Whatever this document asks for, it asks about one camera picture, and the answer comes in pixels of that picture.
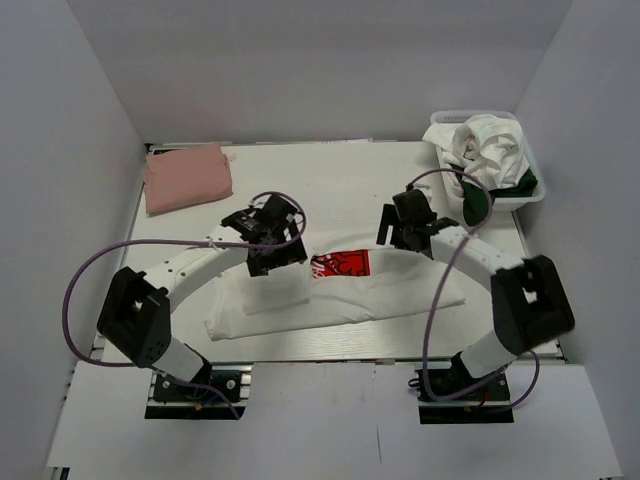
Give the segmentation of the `white t-shirt red print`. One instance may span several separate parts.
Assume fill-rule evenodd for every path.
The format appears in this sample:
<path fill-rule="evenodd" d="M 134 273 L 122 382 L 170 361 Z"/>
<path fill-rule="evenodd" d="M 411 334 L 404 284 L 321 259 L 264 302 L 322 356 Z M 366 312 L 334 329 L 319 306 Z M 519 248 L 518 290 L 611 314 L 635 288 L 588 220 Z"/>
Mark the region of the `white t-shirt red print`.
<path fill-rule="evenodd" d="M 375 244 L 373 232 L 309 237 L 309 258 L 251 277 L 244 265 L 211 283 L 213 341 L 395 319 L 464 303 L 444 264 Z"/>

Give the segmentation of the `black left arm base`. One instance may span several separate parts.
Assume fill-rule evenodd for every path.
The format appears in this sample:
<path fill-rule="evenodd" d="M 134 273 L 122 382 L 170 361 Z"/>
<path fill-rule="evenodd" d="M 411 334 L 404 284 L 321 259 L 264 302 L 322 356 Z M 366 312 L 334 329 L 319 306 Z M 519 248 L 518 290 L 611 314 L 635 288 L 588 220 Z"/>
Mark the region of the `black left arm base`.
<path fill-rule="evenodd" d="M 239 419 L 246 408 L 251 385 L 249 365 L 214 366 L 209 385 L 221 391 L 232 403 L 235 416 L 217 393 L 209 390 L 179 386 L 163 375 L 154 373 L 145 409 L 148 420 L 205 420 Z"/>

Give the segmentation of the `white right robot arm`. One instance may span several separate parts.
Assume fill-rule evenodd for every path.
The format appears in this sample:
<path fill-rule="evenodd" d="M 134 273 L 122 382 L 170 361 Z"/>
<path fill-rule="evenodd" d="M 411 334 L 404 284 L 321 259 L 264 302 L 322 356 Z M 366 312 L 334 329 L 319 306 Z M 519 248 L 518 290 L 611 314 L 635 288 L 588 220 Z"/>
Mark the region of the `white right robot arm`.
<path fill-rule="evenodd" d="M 383 206 L 376 243 L 448 264 L 491 296 L 493 326 L 452 359 L 453 390 L 472 399 L 488 376 L 520 355 L 572 331 L 575 318 L 554 262 L 519 258 L 468 233 L 431 210 L 420 190 L 409 189 Z"/>

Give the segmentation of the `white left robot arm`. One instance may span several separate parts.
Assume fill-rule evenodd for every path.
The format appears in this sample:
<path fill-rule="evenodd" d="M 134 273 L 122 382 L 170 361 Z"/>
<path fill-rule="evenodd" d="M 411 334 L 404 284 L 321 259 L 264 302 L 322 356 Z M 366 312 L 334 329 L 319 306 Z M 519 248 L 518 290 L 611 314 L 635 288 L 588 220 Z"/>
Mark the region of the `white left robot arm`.
<path fill-rule="evenodd" d="M 113 277 L 97 322 L 98 332 L 133 365 L 168 377 L 188 398 L 211 387 L 211 364 L 176 339 L 171 315 L 191 294 L 227 270 L 245 265 L 251 276 L 307 259 L 302 241 L 306 216 L 291 197 L 257 195 L 245 209 L 224 217 L 198 241 L 180 241 L 182 252 Z"/>

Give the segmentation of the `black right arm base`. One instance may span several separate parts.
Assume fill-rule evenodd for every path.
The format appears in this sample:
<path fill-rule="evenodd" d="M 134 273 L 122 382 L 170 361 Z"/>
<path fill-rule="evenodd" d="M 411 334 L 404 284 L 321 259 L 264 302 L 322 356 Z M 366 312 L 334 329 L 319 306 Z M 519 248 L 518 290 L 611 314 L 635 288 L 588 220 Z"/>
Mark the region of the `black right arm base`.
<path fill-rule="evenodd" d="M 480 379 L 467 376 L 459 355 L 450 366 L 416 369 L 407 382 L 418 401 L 421 425 L 510 424 L 511 394 L 504 370 Z"/>

